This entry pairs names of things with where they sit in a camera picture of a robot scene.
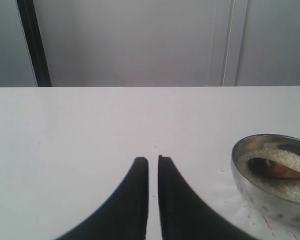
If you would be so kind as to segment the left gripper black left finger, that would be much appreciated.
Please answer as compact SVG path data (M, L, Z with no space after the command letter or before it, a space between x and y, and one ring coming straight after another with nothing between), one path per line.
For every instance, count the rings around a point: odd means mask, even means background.
M149 215L149 163L134 159L111 196L59 240L144 240Z

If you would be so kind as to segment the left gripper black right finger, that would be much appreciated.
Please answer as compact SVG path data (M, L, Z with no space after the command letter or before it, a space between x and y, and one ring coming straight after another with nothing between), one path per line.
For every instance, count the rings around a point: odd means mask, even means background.
M254 240L221 217L189 186L173 160L158 156L158 207L164 240Z

